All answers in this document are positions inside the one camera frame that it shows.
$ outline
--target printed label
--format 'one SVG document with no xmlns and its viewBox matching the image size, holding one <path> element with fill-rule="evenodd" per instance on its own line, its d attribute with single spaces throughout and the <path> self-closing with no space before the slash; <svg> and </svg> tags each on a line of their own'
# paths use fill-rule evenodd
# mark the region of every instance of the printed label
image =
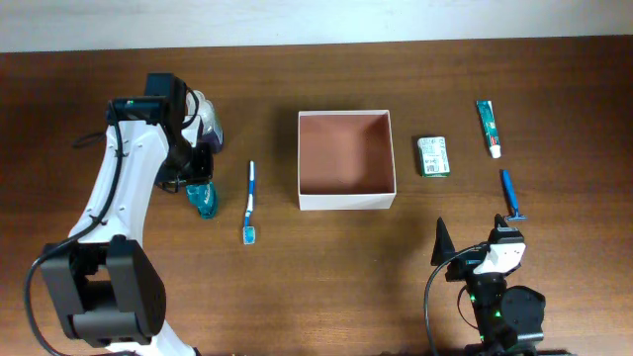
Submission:
<svg viewBox="0 0 633 356">
<path fill-rule="evenodd" d="M 442 174 L 450 172 L 446 140 L 444 137 L 425 137 L 418 142 L 422 153 L 424 174 Z"/>
</svg>

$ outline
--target white wall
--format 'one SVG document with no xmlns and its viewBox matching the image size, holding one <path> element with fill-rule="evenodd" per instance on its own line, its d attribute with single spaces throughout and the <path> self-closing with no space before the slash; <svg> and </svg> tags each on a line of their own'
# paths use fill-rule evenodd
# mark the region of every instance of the white wall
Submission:
<svg viewBox="0 0 633 356">
<path fill-rule="evenodd" d="M 0 51 L 633 34 L 633 0 L 0 0 Z"/>
</svg>

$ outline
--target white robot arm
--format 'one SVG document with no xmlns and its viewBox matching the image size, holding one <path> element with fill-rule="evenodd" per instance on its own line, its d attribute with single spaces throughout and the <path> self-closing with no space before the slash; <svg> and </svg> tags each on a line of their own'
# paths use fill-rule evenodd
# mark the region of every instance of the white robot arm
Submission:
<svg viewBox="0 0 633 356">
<path fill-rule="evenodd" d="M 196 104 L 194 115 L 185 114 L 186 96 Z M 199 355 L 164 319 L 165 289 L 142 252 L 142 230 L 154 184 L 211 179 L 217 150 L 199 141 L 205 125 L 196 115 L 200 100 L 202 93 L 172 74 L 149 74 L 144 97 L 111 103 L 106 152 L 88 204 L 68 239 L 48 245 L 27 277 L 29 322 L 49 353 L 62 355 L 33 319 L 30 284 L 38 266 L 69 338 L 120 355 Z M 109 281 L 87 278 L 99 269 L 108 270 Z"/>
</svg>

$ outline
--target teal bottle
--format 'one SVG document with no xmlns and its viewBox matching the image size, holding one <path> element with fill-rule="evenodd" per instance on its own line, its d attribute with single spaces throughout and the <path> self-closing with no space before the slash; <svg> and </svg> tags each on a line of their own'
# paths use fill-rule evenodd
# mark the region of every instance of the teal bottle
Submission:
<svg viewBox="0 0 633 356">
<path fill-rule="evenodd" d="M 202 219 L 213 219 L 218 211 L 218 194 L 213 182 L 202 185 L 188 185 L 189 202 L 198 208 Z"/>
</svg>

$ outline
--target toothbrush handle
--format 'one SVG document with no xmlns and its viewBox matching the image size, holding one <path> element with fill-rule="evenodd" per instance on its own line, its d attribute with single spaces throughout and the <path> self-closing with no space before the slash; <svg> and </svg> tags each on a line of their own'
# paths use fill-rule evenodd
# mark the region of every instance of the toothbrush handle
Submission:
<svg viewBox="0 0 633 356">
<path fill-rule="evenodd" d="M 248 212 L 253 211 L 253 195 L 255 193 L 255 162 L 250 161 L 248 174 L 248 204 L 246 210 Z"/>
<path fill-rule="evenodd" d="M 516 200 L 516 195 L 514 194 L 514 188 L 512 188 L 512 181 L 510 180 L 510 173 L 506 170 L 503 170 L 503 187 L 505 188 L 505 193 L 507 194 L 507 198 L 510 200 L 510 204 L 514 209 L 514 212 L 518 212 L 518 201 Z"/>
</svg>

